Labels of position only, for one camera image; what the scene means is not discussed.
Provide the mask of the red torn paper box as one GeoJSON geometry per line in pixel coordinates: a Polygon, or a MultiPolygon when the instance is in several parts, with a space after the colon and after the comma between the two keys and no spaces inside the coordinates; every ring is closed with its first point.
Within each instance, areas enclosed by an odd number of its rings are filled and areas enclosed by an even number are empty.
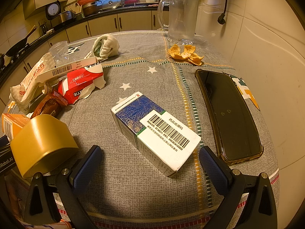
{"type": "Polygon", "coordinates": [[[75,104],[77,100],[86,99],[95,88],[104,88],[103,68],[101,64],[89,65],[67,73],[67,77],[58,84],[58,92],[75,104]]]}

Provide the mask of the white printed plastic bag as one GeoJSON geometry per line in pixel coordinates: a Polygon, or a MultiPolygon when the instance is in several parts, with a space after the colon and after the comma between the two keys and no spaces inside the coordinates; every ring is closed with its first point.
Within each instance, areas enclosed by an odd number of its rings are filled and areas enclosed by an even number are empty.
{"type": "Polygon", "coordinates": [[[34,98],[34,94],[38,88],[36,82],[37,76],[55,67],[55,61],[50,52],[47,52],[42,58],[35,64],[27,76],[22,82],[16,86],[10,88],[10,95],[16,102],[19,109],[28,114],[30,102],[34,98]]]}

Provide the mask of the orange peel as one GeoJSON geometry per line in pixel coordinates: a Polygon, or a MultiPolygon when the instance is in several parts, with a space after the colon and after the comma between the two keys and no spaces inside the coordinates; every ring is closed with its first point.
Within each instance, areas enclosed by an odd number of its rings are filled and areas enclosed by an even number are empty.
{"type": "Polygon", "coordinates": [[[204,57],[199,56],[195,50],[195,46],[188,44],[184,45],[184,50],[181,52],[180,47],[175,44],[168,49],[168,54],[174,60],[187,61],[193,65],[201,66],[204,57]]]}

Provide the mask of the brown snack wrapper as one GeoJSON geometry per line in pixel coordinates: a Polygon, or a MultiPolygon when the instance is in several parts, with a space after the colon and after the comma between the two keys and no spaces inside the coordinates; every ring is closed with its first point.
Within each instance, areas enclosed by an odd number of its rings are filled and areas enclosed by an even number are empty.
{"type": "Polygon", "coordinates": [[[68,105],[68,101],[59,92],[53,90],[48,93],[38,104],[37,108],[31,115],[31,119],[42,114],[51,115],[56,117],[61,110],[68,105]]]}

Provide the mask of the long white barcode box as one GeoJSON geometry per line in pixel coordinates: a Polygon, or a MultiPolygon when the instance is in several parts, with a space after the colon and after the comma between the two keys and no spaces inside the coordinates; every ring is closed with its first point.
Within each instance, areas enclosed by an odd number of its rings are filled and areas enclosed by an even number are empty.
{"type": "Polygon", "coordinates": [[[96,59],[96,57],[89,57],[89,58],[84,58],[82,60],[73,61],[71,63],[67,63],[62,66],[55,67],[53,69],[45,71],[44,73],[39,74],[36,78],[36,82],[44,83],[45,81],[53,79],[54,77],[60,77],[61,75],[64,75],[70,71],[77,70],[79,68],[83,68],[95,64],[97,62],[98,60],[96,59]]]}

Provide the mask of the black frying pan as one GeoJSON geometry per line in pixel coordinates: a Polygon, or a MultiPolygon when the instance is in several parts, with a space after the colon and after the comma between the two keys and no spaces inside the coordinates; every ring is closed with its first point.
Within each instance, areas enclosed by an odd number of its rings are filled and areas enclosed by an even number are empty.
{"type": "Polygon", "coordinates": [[[21,49],[23,49],[26,44],[27,44],[27,39],[28,37],[37,29],[38,26],[33,26],[31,28],[31,30],[29,31],[29,33],[26,35],[25,38],[23,38],[22,40],[20,40],[19,42],[17,42],[14,46],[12,46],[6,53],[5,55],[8,57],[13,57],[14,55],[16,55],[21,49]]]}

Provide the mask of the clear plastic cup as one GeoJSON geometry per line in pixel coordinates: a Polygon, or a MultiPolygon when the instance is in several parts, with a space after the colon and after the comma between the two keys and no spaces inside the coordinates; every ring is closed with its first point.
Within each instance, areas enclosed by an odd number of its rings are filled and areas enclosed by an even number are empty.
{"type": "Polygon", "coordinates": [[[50,47],[49,53],[53,56],[55,66],[59,67],[69,63],[68,42],[60,41],[50,47]]]}

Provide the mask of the red colander bowl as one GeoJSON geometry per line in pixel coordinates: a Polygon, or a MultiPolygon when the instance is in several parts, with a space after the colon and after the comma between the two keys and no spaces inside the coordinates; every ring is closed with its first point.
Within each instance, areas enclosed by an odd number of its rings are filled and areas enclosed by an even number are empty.
{"type": "Polygon", "coordinates": [[[83,6],[85,4],[93,3],[95,1],[97,1],[97,0],[78,0],[77,3],[78,3],[79,6],[83,6]]]}

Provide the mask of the gold tape roll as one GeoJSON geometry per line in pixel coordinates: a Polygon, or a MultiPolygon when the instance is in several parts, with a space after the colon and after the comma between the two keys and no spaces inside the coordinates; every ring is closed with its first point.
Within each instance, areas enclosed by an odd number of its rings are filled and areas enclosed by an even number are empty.
{"type": "Polygon", "coordinates": [[[47,114],[32,118],[10,147],[24,179],[54,170],[79,150],[68,126],[47,114]]]}

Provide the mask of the blue white medicine box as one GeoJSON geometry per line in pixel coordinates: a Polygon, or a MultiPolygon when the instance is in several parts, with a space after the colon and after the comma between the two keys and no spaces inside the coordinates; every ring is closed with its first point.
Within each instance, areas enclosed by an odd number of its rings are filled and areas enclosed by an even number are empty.
{"type": "Polygon", "coordinates": [[[165,176],[173,176],[199,144],[201,137],[136,92],[111,108],[120,132],[165,176]]]}

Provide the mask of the orange medicine box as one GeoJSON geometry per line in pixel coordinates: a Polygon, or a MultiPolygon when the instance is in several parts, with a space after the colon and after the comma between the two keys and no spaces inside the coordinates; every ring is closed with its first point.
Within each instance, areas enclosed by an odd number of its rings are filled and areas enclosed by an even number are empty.
{"type": "Polygon", "coordinates": [[[23,114],[3,113],[2,131],[7,136],[8,140],[11,141],[30,120],[30,118],[23,114]]]}

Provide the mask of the glass beer mug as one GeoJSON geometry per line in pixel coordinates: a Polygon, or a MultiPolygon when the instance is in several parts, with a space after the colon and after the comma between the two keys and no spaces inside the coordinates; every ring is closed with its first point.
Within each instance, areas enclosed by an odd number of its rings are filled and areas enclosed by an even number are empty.
{"type": "Polygon", "coordinates": [[[168,41],[179,45],[193,44],[197,23],[199,0],[160,0],[157,17],[163,30],[168,32],[168,41]],[[169,23],[163,18],[164,6],[169,6],[169,23]]]}

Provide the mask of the black smartphone in case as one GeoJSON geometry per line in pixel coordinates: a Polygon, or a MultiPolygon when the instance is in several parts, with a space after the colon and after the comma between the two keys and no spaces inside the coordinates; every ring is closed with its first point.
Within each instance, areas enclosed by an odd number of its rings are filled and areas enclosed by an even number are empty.
{"type": "Polygon", "coordinates": [[[213,129],[217,156],[232,165],[259,158],[264,151],[248,108],[258,103],[243,79],[232,74],[198,69],[195,77],[213,129]]]}

